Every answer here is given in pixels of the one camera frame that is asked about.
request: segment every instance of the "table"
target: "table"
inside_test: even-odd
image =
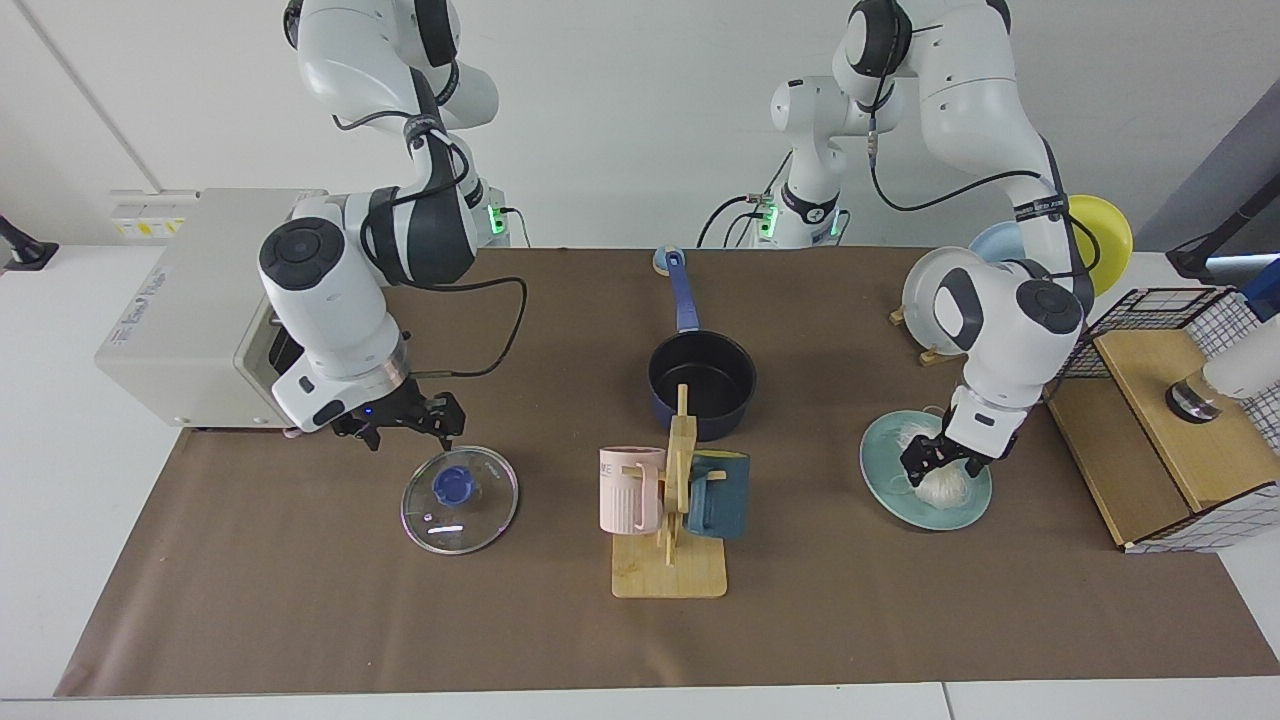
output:
[[[861,430],[884,411],[945,401],[959,372],[916,366],[916,348],[884,320],[919,255],[690,254],[704,324],[739,340],[760,372],[748,420],[722,441],[754,456],[755,518],[730,543],[724,600],[608,593],[588,469],[602,445],[663,437],[648,416],[644,364],[672,313],[649,254],[494,251],[472,275],[527,277],[527,325],[502,372],[431,391],[457,392],[472,418],[466,441],[500,450],[524,478],[508,537],[467,559],[425,555],[401,537],[389,512],[426,459],[422,438],[388,433],[370,456],[323,436],[191,436],[60,692],[1276,673],[1215,556],[1114,551],[1044,411],[997,466],[996,501],[970,530],[914,532],[874,503],[856,470]],[[486,364],[513,300],[389,293],[419,338],[419,368]],[[424,342],[438,337],[452,342]]]
[[[0,416],[24,434],[0,434],[0,697],[46,696],[61,674],[102,584],[138,511],[164,465],[177,430],[151,418],[141,405],[92,366],[101,336],[150,270],[157,249],[64,247],[40,275],[10,273],[0,279],[0,302],[23,305],[22,314],[0,315],[0,370],[26,383],[10,386]],[[1121,284],[1100,299],[1101,313],[1128,287],[1167,287],[1178,278],[1158,254],[1137,254]],[[51,328],[46,333],[42,328]],[[49,342],[61,352],[45,354]],[[31,363],[41,357],[40,363]],[[56,387],[55,392],[38,392]],[[68,413],[79,421],[67,423]],[[102,465],[93,450],[115,447]],[[93,497],[93,521],[74,537],[64,532],[61,509]],[[1233,579],[1263,630],[1280,638],[1280,537],[1256,538],[1222,555]],[[943,698],[948,691],[950,703]],[[1198,719],[1210,714],[1270,717],[1280,697],[1276,678],[1187,680],[1079,680],[1037,683],[925,683],[716,691],[616,691],[561,693],[452,693],[397,696],[293,696],[165,700],[59,700],[0,702],[0,717],[221,717],[274,719],[353,714],[447,714],[453,717],[598,717],[596,702],[625,700],[623,717],[669,712],[690,694],[713,698],[735,717],[931,717],[959,720],[1019,717]]]

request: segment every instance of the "white wall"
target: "white wall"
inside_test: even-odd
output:
[[[41,240],[114,242],[106,191],[143,184],[18,6],[0,0],[0,214]]]
[[[280,32],[283,0],[0,5],[17,1],[166,188],[343,192],[407,181],[394,138],[338,133],[303,94]],[[468,140],[480,170],[527,211],[535,241],[650,246],[691,242],[719,200],[764,184],[786,151],[768,118],[772,91],[829,72],[851,0],[810,1],[803,12],[769,0],[457,5],[462,56],[503,94],[498,120]],[[1053,143],[1068,188],[1110,197],[1134,227],[1276,79],[1265,61],[1280,54],[1275,0],[1011,5],[1024,105]],[[0,27],[0,40],[15,32]],[[0,72],[20,70],[6,63]],[[24,113],[6,101],[0,123]],[[870,195],[861,143],[847,146],[852,241],[966,242],[1009,214],[987,190],[895,215]],[[65,154],[49,160],[65,176],[84,164]],[[904,200],[966,179],[928,156],[914,115],[883,140],[881,169]],[[97,179],[100,191],[137,184],[119,170]],[[24,187],[4,186],[0,205],[41,220],[56,213],[47,193]]]

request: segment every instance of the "cable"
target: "cable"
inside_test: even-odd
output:
[[[840,228],[840,236],[836,237],[836,247],[840,247],[840,243],[845,241],[845,231],[849,229],[849,219],[852,218],[854,214],[850,213],[849,210],[841,210],[840,214],[836,215],[837,223],[840,222],[841,217],[845,218],[845,225]]]
[[[876,193],[879,195],[881,200],[883,200],[886,205],[888,205],[890,208],[897,210],[899,213],[914,213],[916,210],[924,210],[925,208],[932,208],[934,205],[940,205],[942,202],[946,202],[947,200],[951,200],[952,197],[957,197],[960,195],[964,195],[965,192],[969,192],[970,190],[982,187],[982,186],[984,186],[987,183],[992,183],[992,182],[996,182],[996,181],[1001,181],[1001,179],[1006,179],[1006,178],[1011,178],[1011,177],[1019,177],[1019,176],[1027,176],[1027,177],[1032,177],[1032,178],[1036,178],[1036,179],[1043,179],[1044,176],[1042,176],[1042,174],[1039,174],[1037,172],[1033,172],[1033,170],[1007,170],[1007,172],[1004,172],[1004,173],[997,173],[995,176],[989,176],[989,177],[982,178],[979,181],[972,182],[972,183],[961,187],[960,190],[955,190],[955,191],[948,192],[948,193],[946,193],[946,195],[943,195],[941,197],[936,197],[933,200],[929,200],[928,202],[922,202],[919,205],[899,205],[897,202],[893,202],[892,200],[890,200],[887,195],[884,195],[884,191],[881,188],[881,184],[879,184],[879,176],[876,173],[876,155],[879,151],[879,145],[878,145],[877,135],[876,135],[876,127],[877,127],[876,126],[876,113],[877,113],[877,110],[879,110],[881,99],[883,97],[883,94],[884,94],[884,81],[888,79],[888,74],[891,72],[891,65],[893,64],[893,58],[897,55],[897,44],[899,44],[899,36],[900,35],[901,35],[901,22],[899,20],[897,13],[895,13],[893,14],[893,42],[890,44],[888,55],[884,59],[884,69],[883,69],[883,72],[881,72],[879,82],[876,83],[876,99],[872,101],[870,118],[868,119],[869,129],[868,129],[868,133],[867,133],[867,159],[868,159],[868,164],[870,165],[872,184],[876,186]]]
[[[374,255],[374,251],[369,249],[369,223],[371,222],[371,218],[375,214],[381,213],[385,209],[396,209],[398,205],[403,205],[406,202],[412,202],[415,200],[421,200],[424,197],[430,197],[433,195],[436,195],[439,192],[444,192],[447,190],[453,190],[454,187],[458,187],[458,184],[463,179],[466,179],[466,177],[468,174],[471,174],[471,161],[467,160],[467,154],[463,152],[461,147],[458,147],[453,142],[447,142],[444,140],[440,140],[435,135],[435,132],[430,133],[429,137],[435,137],[436,141],[444,142],[448,146],[449,152],[452,152],[460,160],[462,160],[462,172],[457,173],[456,176],[453,176],[453,178],[449,179],[448,182],[443,182],[443,183],[440,183],[438,186],[424,187],[422,190],[420,190],[417,192],[413,192],[413,193],[410,193],[410,195],[404,195],[402,197],[396,197],[396,199],[392,199],[392,200],[387,200],[387,201],[379,204],[376,208],[370,208],[369,209],[369,213],[365,214],[365,219],[361,220],[361,223],[360,223],[360,247],[365,251],[365,256],[369,258],[369,261],[372,263],[374,265],[378,265],[378,258]]]
[[[899,36],[900,35],[901,35],[901,23],[899,20],[897,14],[895,13],[893,14],[893,42],[890,44],[888,56],[884,59],[884,69],[883,69],[883,72],[881,72],[879,81],[876,83],[876,99],[872,101],[870,117],[868,119],[869,131],[868,131],[868,135],[867,135],[867,158],[868,158],[868,165],[869,165],[870,173],[872,173],[872,184],[876,186],[876,193],[879,195],[879,199],[883,200],[886,205],[888,205],[890,208],[897,210],[899,213],[914,213],[916,210],[924,210],[925,208],[932,208],[934,205],[941,205],[942,202],[946,202],[947,200],[951,200],[954,197],[964,195],[965,192],[969,192],[970,190],[975,190],[975,188],[979,188],[979,187],[982,187],[984,184],[988,184],[988,183],[992,183],[992,182],[996,182],[996,181],[1001,181],[1001,179],[1007,179],[1007,178],[1012,178],[1012,177],[1029,177],[1029,178],[1036,178],[1038,181],[1044,182],[1044,176],[1042,176],[1041,173],[1037,173],[1034,170],[1006,170],[1004,173],[996,173],[993,176],[988,176],[988,177],[984,177],[982,179],[974,181],[974,182],[972,182],[972,183],[969,183],[969,184],[966,184],[966,186],[964,186],[964,187],[961,187],[959,190],[954,190],[954,191],[951,191],[951,192],[948,192],[946,195],[942,195],[940,197],[934,197],[933,200],[929,200],[928,202],[920,202],[919,205],[899,205],[897,202],[893,202],[892,200],[890,200],[887,195],[884,195],[884,190],[881,187],[881,183],[879,183],[879,174],[876,172],[876,155],[879,151],[879,145],[878,145],[877,136],[876,136],[876,111],[879,109],[881,99],[882,99],[883,92],[884,92],[884,81],[888,78],[888,74],[890,74],[890,70],[891,70],[891,65],[893,64],[893,56],[897,55],[897,44],[899,44]],[[1053,190],[1056,192],[1061,193],[1060,190],[1057,190],[1057,188],[1053,188]],[[1082,270],[1074,270],[1074,272],[1069,272],[1069,273],[1055,273],[1055,274],[1048,275],[1048,279],[1076,278],[1076,277],[1087,275],[1091,272],[1093,272],[1094,268],[1098,266],[1098,263],[1102,261],[1102,245],[1098,243],[1098,238],[1093,234],[1093,232],[1088,227],[1085,227],[1084,223],[1082,223],[1080,220],[1076,220],[1074,217],[1071,217],[1070,213],[1066,213],[1066,218],[1068,218],[1068,220],[1070,220],[1070,223],[1073,225],[1075,225],[1075,227],[1080,228],[1082,231],[1084,231],[1084,234],[1089,238],[1089,242],[1093,245],[1093,261],[1087,268],[1084,268]],[[1068,236],[1069,236],[1069,240],[1074,240],[1074,238],[1070,237],[1071,233],[1068,233]]]
[[[407,120],[413,115],[410,115],[408,113],[403,113],[401,110],[380,110],[378,113],[370,113],[364,118],[360,118],[358,120],[351,123],[349,126],[342,124],[342,120],[338,119],[338,115],[329,115],[329,117],[333,118],[333,124],[338,126],[338,129],[340,129],[342,132],[351,132],[358,127],[367,126],[369,123],[374,120],[380,120],[383,118],[404,118]]]
[[[407,283],[410,287],[417,290],[425,290],[428,292],[471,292],[476,290],[485,290],[489,287],[498,287],[502,284],[518,284],[520,286],[520,313],[516,315],[516,324],[511,328],[511,334],[507,336],[507,345],[503,346],[502,352],[498,354],[498,359],[489,364],[488,368],[483,370],[424,370],[417,373],[410,373],[413,379],[428,379],[428,378],[483,378],[489,373],[493,373],[502,365],[502,361],[507,359],[511,352],[511,347],[516,343],[516,337],[520,334],[520,328],[525,323],[525,309],[529,306],[529,283],[520,277],[506,277],[497,278],[492,281],[484,281],[468,284],[419,284]]]
[[[1073,272],[1069,272],[1069,273],[1053,273],[1052,275],[1046,275],[1044,279],[1053,281],[1053,279],[1059,279],[1059,278],[1079,278],[1079,277],[1084,277],[1084,275],[1092,273],[1093,269],[1098,266],[1098,263],[1102,261],[1102,243],[1098,242],[1098,238],[1097,238],[1096,234],[1093,234],[1093,231],[1091,231],[1088,227],[1085,227],[1085,224],[1082,223],[1080,220],[1076,220],[1075,217],[1071,215],[1070,213],[1066,214],[1066,219],[1070,220],[1070,223],[1073,225],[1075,225],[1075,227],[1080,228],[1082,231],[1084,231],[1084,236],[1089,238],[1089,243],[1093,246],[1093,261],[1091,261],[1083,269],[1073,270]],[[1070,238],[1070,241],[1074,242],[1075,237],[1073,236]]]
[[[1197,242],[1199,242],[1199,241],[1202,241],[1202,240],[1207,238],[1207,237],[1208,237],[1208,236],[1211,236],[1211,234],[1213,234],[1213,233],[1211,233],[1211,232],[1207,232],[1207,233],[1204,233],[1204,234],[1202,234],[1202,236],[1197,236],[1197,237],[1193,237],[1193,238],[1188,240],[1187,242],[1181,242],[1181,243],[1179,243],[1179,245],[1175,245],[1174,247],[1170,247],[1170,249],[1169,249],[1169,251],[1175,251],[1175,250],[1183,250],[1184,247],[1188,247],[1188,246],[1190,246],[1190,245],[1194,245],[1194,243],[1197,243]]]
[[[876,186],[876,193],[881,196],[881,200],[883,200],[886,205],[888,205],[890,208],[897,210],[899,213],[915,213],[916,210],[924,210],[925,208],[933,208],[934,205],[941,205],[941,204],[946,202],[947,200],[951,200],[952,197],[957,197],[960,195],[964,195],[965,192],[969,192],[970,190],[982,187],[984,184],[988,184],[988,183],[992,183],[992,182],[996,182],[996,181],[1002,181],[1002,179],[1006,179],[1006,178],[1012,178],[1012,177],[1019,177],[1019,176],[1025,176],[1025,177],[1036,178],[1036,179],[1043,179],[1043,177],[1044,177],[1044,176],[1042,176],[1042,174],[1039,174],[1037,172],[1033,172],[1033,170],[1006,170],[1004,173],[997,173],[997,174],[993,174],[993,176],[984,177],[980,181],[974,181],[974,182],[972,182],[972,183],[969,183],[969,184],[966,184],[966,186],[964,186],[964,187],[961,187],[959,190],[954,190],[954,191],[951,191],[951,192],[948,192],[946,195],[942,195],[940,197],[934,197],[933,200],[929,200],[928,202],[922,202],[919,205],[899,205],[897,202],[893,202],[892,200],[890,200],[884,195],[884,191],[881,190],[879,176],[876,173],[876,164],[874,163],[872,164],[872,184]]]
[[[520,208],[498,208],[498,211],[503,215],[513,213],[520,218],[520,232],[525,236],[525,247],[532,247],[534,245],[529,242],[529,225],[525,224],[525,214],[520,211]]]
[[[773,183],[778,182],[778,178],[782,177],[782,169],[787,167],[787,161],[791,160],[791,156],[794,154],[795,154],[795,150],[787,150],[787,154],[782,158],[782,161],[778,163],[777,172],[774,172],[773,177],[769,178],[769,184],[764,186],[764,191],[760,192],[760,195],[768,195],[768,193],[773,192]],[[760,202],[755,204],[755,211],[759,213],[762,208],[764,208],[764,201],[763,200]],[[733,247],[742,247],[742,241],[746,238],[746,233],[750,229],[751,229],[751,223],[748,223],[746,227],[742,228],[742,234],[737,236],[737,242],[733,243]]]
[[[733,222],[728,224],[728,229],[724,231],[724,243],[721,245],[721,247],[728,247],[728,236],[733,234],[733,227],[737,225],[739,220],[749,220],[749,219],[759,220],[762,218],[764,218],[764,213],[742,213],[741,215],[733,218]],[[741,237],[737,238],[737,245],[735,245],[733,247],[739,247],[742,245],[742,238],[746,237],[746,231],[750,229],[750,227],[751,223],[748,223],[746,229],[742,231]]]
[[[730,197],[724,202],[721,202],[719,208],[717,208],[716,211],[712,213],[712,217],[707,218],[707,224],[703,225],[703,232],[698,233],[698,245],[695,245],[694,247],[703,246],[703,242],[707,240],[707,231],[712,229],[712,223],[716,222],[716,218],[718,218],[721,213],[728,210],[730,208],[737,205],[739,202],[750,202],[750,201],[751,201],[750,195],[739,195],[737,197]]]

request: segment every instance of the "teal plate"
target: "teal plate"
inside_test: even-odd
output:
[[[929,428],[934,434],[942,429],[942,418],[919,410],[897,410],[878,418],[863,433],[858,448],[858,462],[863,479],[876,500],[900,520],[925,530],[959,530],[978,521],[991,505],[991,469],[983,468],[970,480],[969,502],[947,510],[938,510],[915,497],[911,483],[902,469],[902,450],[897,436],[908,424]]]

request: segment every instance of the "blue lid handle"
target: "blue lid handle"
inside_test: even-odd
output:
[[[431,489],[435,492],[435,500],[439,500],[440,505],[457,507],[471,500],[471,496],[475,495],[476,479],[471,475],[471,470],[466,468],[445,468],[435,477]]]

